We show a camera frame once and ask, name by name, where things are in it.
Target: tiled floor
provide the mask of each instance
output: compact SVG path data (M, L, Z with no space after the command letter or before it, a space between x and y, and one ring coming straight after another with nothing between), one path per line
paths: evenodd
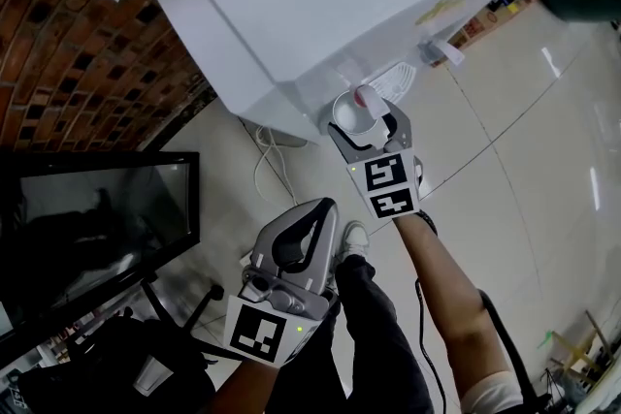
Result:
M621 55L607 25L566 24L535 5L466 50L459 68L421 78L400 107L411 119L425 165L422 208L449 251L494 300L535 377L545 365L548 330L563 331L589 308L614 333L621 278ZM228 293L241 286L238 260L260 228L291 201L241 122L219 101L209 105L166 149L199 150L202 243L162 270L186 307L212 281ZM418 350L415 272L390 223L374 221L331 142L284 149L300 201L332 196L342 225L358 218L372 232L371 261L394 301L412 350ZM277 158L270 157L282 175ZM218 339L223 303L211 305L197 335ZM456 412L458 398L443 344L427 315L425 342ZM335 360L351 386L353 343L344 318ZM429 386L440 401L424 361ZM213 369L222 378L235 365Z

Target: brick wall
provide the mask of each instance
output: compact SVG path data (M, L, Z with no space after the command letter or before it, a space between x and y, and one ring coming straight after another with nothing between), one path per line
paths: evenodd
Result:
M0 0L4 150L131 150L206 85L156 0Z

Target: white cup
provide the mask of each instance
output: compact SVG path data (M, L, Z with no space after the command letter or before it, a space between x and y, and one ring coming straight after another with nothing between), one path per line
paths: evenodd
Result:
M383 148L389 130L383 119L374 119L369 109L358 104L354 92L347 90L332 105L334 122L358 146L371 144Z

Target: person's arm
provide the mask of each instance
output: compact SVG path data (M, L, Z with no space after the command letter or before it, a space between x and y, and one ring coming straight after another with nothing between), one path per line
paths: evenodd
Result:
M262 414L276 383L278 369L243 361L215 393L210 414Z
M395 219L462 398L482 379L509 371L480 294L429 225L416 215Z

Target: person's leg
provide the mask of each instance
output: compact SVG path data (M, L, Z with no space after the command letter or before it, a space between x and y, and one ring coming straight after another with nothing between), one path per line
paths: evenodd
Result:
M342 413L346 397L332 358L332 338L341 304L335 303L309 342L282 367L266 414Z
M397 324L395 307L373 282L376 270L364 257L368 245L364 226L350 224L337 255L342 261L337 286L355 342L349 411L432 413L427 384Z

